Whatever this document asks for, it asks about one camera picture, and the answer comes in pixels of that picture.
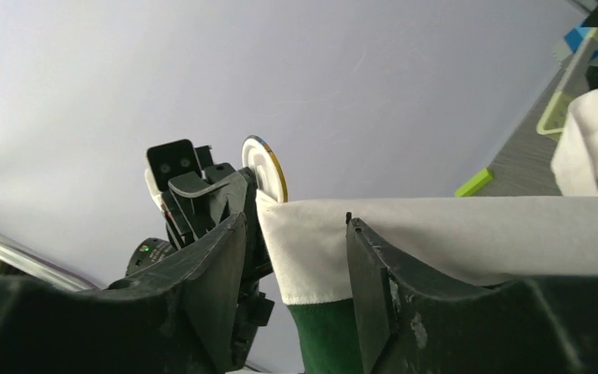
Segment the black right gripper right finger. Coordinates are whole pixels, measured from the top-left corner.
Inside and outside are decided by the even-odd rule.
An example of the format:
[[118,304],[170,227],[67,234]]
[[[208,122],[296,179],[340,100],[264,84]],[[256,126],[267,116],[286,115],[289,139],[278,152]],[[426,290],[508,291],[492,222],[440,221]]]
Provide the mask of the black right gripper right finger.
[[366,373],[598,373],[598,277],[473,286],[351,214],[346,253]]

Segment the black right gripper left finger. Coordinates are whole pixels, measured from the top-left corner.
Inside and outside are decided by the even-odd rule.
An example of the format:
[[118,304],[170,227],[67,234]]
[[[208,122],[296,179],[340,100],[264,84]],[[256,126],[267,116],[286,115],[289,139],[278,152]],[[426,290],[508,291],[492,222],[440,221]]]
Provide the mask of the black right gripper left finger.
[[240,369],[246,218],[105,290],[0,277],[0,373],[225,373]]

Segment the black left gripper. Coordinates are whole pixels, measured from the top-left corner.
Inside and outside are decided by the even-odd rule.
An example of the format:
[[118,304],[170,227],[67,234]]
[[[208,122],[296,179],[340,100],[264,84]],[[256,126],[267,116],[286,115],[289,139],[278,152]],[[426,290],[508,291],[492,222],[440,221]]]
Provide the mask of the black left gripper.
[[229,164],[170,178],[162,209],[171,243],[205,249],[192,275],[188,318],[217,369],[242,369],[274,303],[259,290],[273,269],[259,225],[252,171]]

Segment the white and green t-shirt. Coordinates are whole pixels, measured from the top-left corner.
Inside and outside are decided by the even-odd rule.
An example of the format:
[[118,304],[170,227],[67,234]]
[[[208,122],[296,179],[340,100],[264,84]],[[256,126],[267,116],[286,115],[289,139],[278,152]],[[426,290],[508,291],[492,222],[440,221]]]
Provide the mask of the white and green t-shirt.
[[256,196],[283,303],[308,373],[363,370],[346,216],[458,281],[598,277],[598,90],[573,100],[551,162],[559,196],[317,199]]

